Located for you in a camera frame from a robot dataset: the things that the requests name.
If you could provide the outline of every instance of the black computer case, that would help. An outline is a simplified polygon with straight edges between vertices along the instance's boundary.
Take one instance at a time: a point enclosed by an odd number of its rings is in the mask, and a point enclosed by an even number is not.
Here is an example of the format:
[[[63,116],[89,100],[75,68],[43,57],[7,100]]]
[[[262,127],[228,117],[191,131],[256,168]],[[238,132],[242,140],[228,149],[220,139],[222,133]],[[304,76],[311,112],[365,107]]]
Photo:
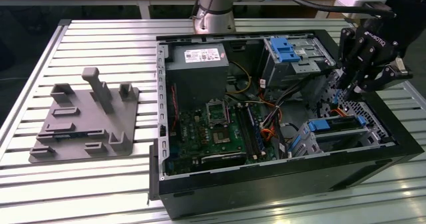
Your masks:
[[[336,60],[337,46],[324,30],[238,33],[238,37],[263,37],[270,34],[311,33],[329,56]],[[220,40],[223,35],[180,35],[158,37],[159,45],[190,45]],[[176,179],[159,177],[158,156],[166,125],[159,124],[158,139],[148,149],[148,198],[160,199],[171,219],[240,208],[304,195],[340,190],[355,186],[391,165],[405,162],[423,152],[395,115],[375,92],[361,95],[361,102],[388,133],[384,137],[395,145],[355,152],[336,152],[315,158],[292,158],[271,165],[250,165],[224,172],[199,172]]]

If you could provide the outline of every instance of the blue clip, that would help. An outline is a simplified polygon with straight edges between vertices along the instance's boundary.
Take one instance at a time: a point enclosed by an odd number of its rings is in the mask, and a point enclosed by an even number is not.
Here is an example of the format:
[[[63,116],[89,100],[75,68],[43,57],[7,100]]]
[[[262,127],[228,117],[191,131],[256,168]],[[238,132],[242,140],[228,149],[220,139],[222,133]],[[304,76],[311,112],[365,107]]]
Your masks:
[[[357,116],[356,119],[357,119],[357,122],[359,122],[360,126],[364,126],[367,124],[367,121],[363,118],[363,116]]]
[[[294,142],[291,143],[291,146],[288,147],[287,151],[290,152],[292,150],[292,148],[295,147],[295,145],[299,143],[300,141],[300,136],[298,135]]]
[[[292,51],[292,45],[286,38],[270,38],[270,46],[278,55],[279,62],[298,62],[300,57]]]
[[[307,123],[308,129],[312,132],[314,130],[316,130],[315,126],[312,123]]]
[[[324,119],[311,120],[307,123],[307,126],[308,126],[310,131],[329,129],[329,125]]]

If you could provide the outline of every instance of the sticker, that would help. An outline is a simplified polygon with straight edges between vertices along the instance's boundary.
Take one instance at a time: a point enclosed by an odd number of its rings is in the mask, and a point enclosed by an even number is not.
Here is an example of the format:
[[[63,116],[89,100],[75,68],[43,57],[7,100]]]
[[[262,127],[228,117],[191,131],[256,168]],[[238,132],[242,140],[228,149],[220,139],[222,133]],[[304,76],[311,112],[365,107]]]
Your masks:
[[[260,88],[266,88],[266,80],[264,79],[259,80],[259,86],[260,86]]]
[[[300,49],[300,50],[294,50],[294,53],[295,53],[296,55],[306,54],[306,52],[304,52],[303,49]]]
[[[280,149],[280,151],[286,151],[286,147],[284,147],[284,145],[282,145],[282,143],[279,143],[279,149]]]
[[[184,51],[184,62],[208,62],[218,61],[220,59],[219,50],[216,48],[192,49]]]

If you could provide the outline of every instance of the ram slot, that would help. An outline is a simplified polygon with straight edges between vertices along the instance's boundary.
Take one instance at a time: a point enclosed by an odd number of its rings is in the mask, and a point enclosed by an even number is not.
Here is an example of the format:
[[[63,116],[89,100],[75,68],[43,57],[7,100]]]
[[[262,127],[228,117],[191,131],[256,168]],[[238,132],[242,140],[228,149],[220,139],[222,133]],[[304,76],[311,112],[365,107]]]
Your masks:
[[[255,140],[256,140],[256,148],[258,148],[258,152],[264,155],[264,146],[263,146],[263,141],[262,141],[262,135],[260,135],[260,129],[258,124],[255,123],[255,118],[252,118],[252,111],[250,109],[250,107],[247,107],[246,109],[247,114],[250,116],[250,120],[251,120],[251,125],[252,125],[252,131],[254,131],[254,136],[255,136]]]
[[[260,154],[260,151],[259,151],[255,135],[252,132],[252,126],[251,126],[246,107],[236,108],[235,114],[236,114],[239,131],[242,133],[242,139],[243,139],[243,144],[247,150],[247,154],[252,157],[252,159],[256,159],[258,155]]]

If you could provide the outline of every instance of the motherboard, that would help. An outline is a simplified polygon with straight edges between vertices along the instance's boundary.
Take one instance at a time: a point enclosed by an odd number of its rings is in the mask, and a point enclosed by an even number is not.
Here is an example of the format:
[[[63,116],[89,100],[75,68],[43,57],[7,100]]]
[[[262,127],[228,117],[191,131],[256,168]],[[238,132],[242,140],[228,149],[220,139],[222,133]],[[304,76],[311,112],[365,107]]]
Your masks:
[[[227,106],[210,101],[195,110],[180,111],[170,134],[168,175],[264,162],[274,148],[263,143],[256,104]]]

